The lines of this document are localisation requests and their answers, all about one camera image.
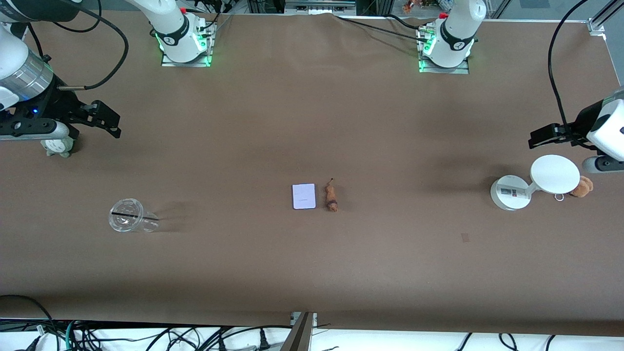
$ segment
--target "white plush toy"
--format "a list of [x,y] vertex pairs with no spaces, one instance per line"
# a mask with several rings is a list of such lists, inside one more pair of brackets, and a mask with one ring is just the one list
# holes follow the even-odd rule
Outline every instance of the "white plush toy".
[[63,139],[53,139],[53,140],[42,140],[41,145],[46,150],[46,154],[48,156],[52,156],[54,154],[59,154],[61,157],[68,158],[69,151],[74,146],[74,140],[70,137],[65,137]]

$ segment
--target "tabletop surface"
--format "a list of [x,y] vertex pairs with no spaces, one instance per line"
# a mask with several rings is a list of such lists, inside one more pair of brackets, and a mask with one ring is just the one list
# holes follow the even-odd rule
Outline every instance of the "tabletop surface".
[[[539,156],[592,156],[527,146],[560,121],[555,23],[485,22],[470,74],[442,75],[418,72],[409,39],[329,14],[234,16],[212,67],[160,67],[141,13],[105,16],[128,59],[78,96],[117,111],[122,136],[78,126],[68,159],[0,144],[1,293],[58,319],[249,325],[314,310],[333,327],[624,332],[622,175],[591,175],[583,199],[535,193],[515,213],[489,194],[506,174],[530,180]],[[122,51],[103,25],[34,27],[70,85],[97,82]],[[618,87],[584,24],[564,25],[553,62],[568,119]],[[323,207],[332,177],[338,213]],[[292,209],[301,183],[317,185],[316,209]],[[109,227],[128,197],[161,232]]]

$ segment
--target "white notepad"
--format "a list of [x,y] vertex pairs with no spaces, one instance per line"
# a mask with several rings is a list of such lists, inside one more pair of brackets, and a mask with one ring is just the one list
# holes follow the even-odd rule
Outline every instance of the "white notepad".
[[296,210],[316,207],[314,184],[293,184],[293,208]]

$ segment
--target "clear plastic cup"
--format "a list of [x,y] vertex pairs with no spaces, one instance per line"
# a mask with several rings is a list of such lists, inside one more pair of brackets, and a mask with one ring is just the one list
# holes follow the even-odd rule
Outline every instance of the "clear plastic cup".
[[153,232],[158,229],[158,217],[138,200],[124,199],[110,209],[109,224],[117,232]]

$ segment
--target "teal cable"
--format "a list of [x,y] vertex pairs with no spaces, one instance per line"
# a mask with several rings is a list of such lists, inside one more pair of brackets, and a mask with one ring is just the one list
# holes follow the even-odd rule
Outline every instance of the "teal cable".
[[74,324],[74,321],[69,322],[69,324],[67,325],[67,330],[65,331],[65,348],[67,350],[71,350],[72,348],[69,346],[69,333],[72,331],[72,325]]

